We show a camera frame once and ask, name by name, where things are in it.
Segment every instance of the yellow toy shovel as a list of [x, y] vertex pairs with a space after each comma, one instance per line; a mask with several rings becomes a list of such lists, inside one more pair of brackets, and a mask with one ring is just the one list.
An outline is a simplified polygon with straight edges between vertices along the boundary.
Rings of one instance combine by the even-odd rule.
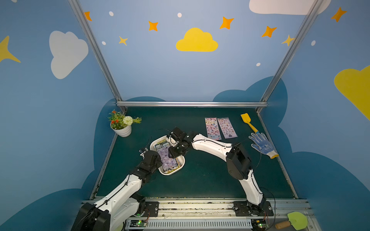
[[259, 132], [252, 124], [250, 124], [250, 117], [249, 117], [248, 113], [242, 114], [240, 116], [242, 117], [244, 123], [247, 123], [255, 133]]
[[307, 227], [307, 217], [300, 212], [288, 213], [288, 221], [283, 221], [275, 225], [277, 230], [289, 227], [292, 225], [295, 230], [302, 230]]

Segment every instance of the sticker sheet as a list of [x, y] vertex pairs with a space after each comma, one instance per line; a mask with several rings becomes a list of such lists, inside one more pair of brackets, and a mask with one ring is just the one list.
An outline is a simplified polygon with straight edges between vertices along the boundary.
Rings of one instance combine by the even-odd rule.
[[235, 133], [234, 128], [232, 127], [228, 117], [226, 118], [217, 118], [218, 124], [220, 125], [221, 131], [225, 139], [235, 138], [238, 135]]
[[212, 140], [220, 140], [221, 134], [218, 129], [217, 118], [204, 118], [206, 120], [207, 136]]
[[168, 169], [174, 168], [178, 165], [176, 159], [168, 157], [169, 146], [169, 143], [158, 144], [155, 146], [159, 156], [161, 157], [162, 167], [164, 171], [167, 171]]

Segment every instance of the potted plant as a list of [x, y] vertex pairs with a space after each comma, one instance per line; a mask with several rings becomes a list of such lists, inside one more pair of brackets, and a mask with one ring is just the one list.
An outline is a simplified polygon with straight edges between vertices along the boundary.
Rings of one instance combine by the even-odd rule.
[[121, 112], [112, 111], [109, 113], [111, 116], [108, 119], [111, 122], [111, 129], [119, 136], [127, 137], [131, 134], [131, 124], [141, 123], [141, 118], [136, 117], [133, 119], [131, 116], [125, 116]]

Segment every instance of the green toy shovel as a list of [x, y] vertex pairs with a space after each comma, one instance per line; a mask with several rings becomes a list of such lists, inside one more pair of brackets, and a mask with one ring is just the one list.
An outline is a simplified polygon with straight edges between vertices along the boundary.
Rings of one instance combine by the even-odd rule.
[[288, 221], [283, 221], [275, 225], [277, 230], [293, 226], [295, 230], [302, 230], [307, 227], [307, 217], [300, 212], [288, 213]]

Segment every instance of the white flower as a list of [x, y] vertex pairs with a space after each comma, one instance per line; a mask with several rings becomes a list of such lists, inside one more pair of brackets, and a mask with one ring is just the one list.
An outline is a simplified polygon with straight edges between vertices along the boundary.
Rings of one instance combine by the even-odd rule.
[[131, 116], [125, 116], [125, 117], [123, 118], [123, 122], [124, 122], [125, 124], [127, 124], [128, 126], [132, 124], [132, 121], [133, 121], [133, 119], [132, 119], [132, 117], [131, 117]]

